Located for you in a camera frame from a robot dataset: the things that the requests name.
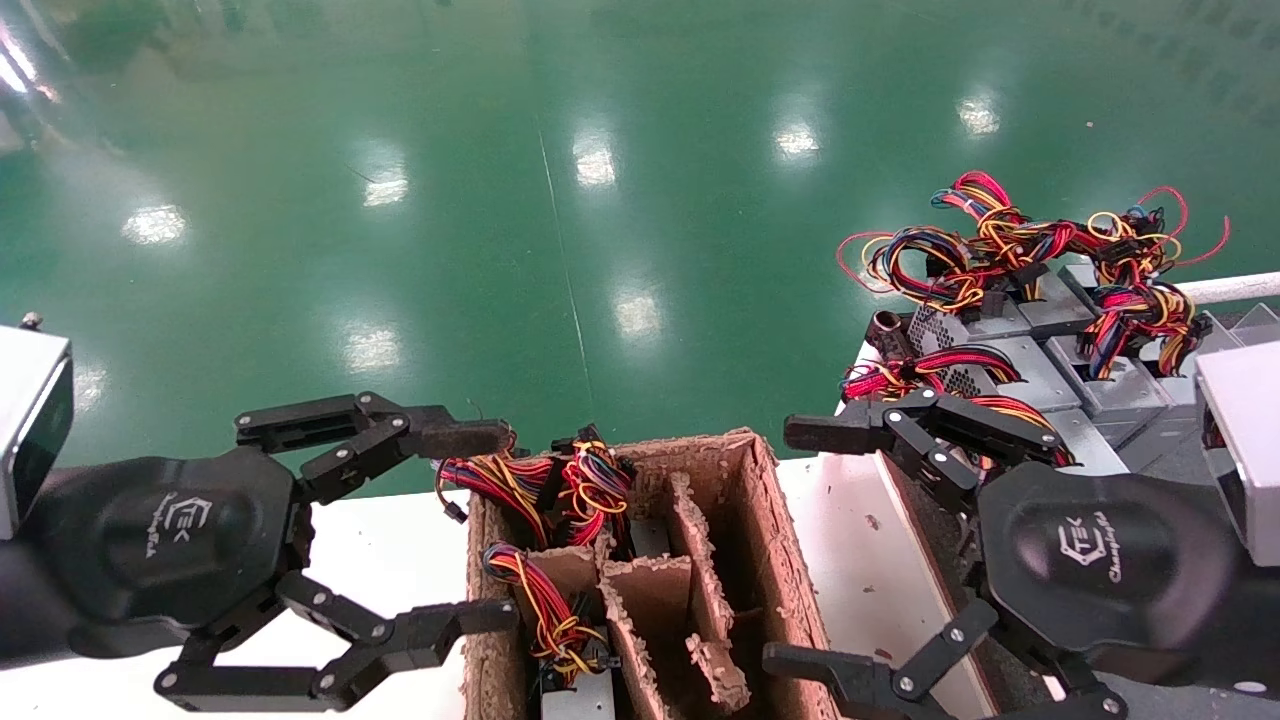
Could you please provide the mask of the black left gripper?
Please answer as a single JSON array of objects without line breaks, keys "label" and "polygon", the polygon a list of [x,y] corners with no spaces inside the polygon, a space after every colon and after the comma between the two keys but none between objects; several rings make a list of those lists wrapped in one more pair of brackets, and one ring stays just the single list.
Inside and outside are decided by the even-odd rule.
[{"label": "black left gripper", "polygon": [[[310,507],[266,454],[325,447],[297,495],[328,505],[399,464],[498,454],[500,419],[374,392],[247,411],[214,457],[136,457],[52,471],[29,510],[29,652],[141,656],[182,644],[156,693],[189,712],[344,712],[398,673],[440,667],[463,635],[512,630],[508,600],[381,618],[307,578]],[[284,610],[343,639],[320,667],[219,665]]]}]

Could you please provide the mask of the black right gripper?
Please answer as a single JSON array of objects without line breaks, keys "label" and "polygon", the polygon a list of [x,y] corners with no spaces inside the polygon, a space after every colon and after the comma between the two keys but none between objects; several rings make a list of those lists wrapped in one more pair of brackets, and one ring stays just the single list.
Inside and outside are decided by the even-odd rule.
[{"label": "black right gripper", "polygon": [[[847,719],[948,719],[932,691],[1010,612],[1078,653],[1199,653],[1249,620],[1249,562],[1216,489],[1138,474],[1084,477],[1028,462],[975,498],[986,589],[899,669],[872,656],[769,642],[763,669],[823,685]],[[1078,655],[1048,659],[1060,701],[1005,719],[1124,719],[1125,701]]]}]

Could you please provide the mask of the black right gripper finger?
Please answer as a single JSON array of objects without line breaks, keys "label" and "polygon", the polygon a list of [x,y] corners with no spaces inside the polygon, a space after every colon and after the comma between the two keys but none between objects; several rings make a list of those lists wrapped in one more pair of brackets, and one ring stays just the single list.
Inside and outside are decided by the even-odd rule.
[{"label": "black right gripper finger", "polygon": [[895,402],[854,400],[833,416],[792,414],[783,423],[790,448],[819,454],[883,454],[945,511],[973,516],[984,482],[954,450],[995,461],[998,475],[1056,478],[1056,430],[936,389]]}]

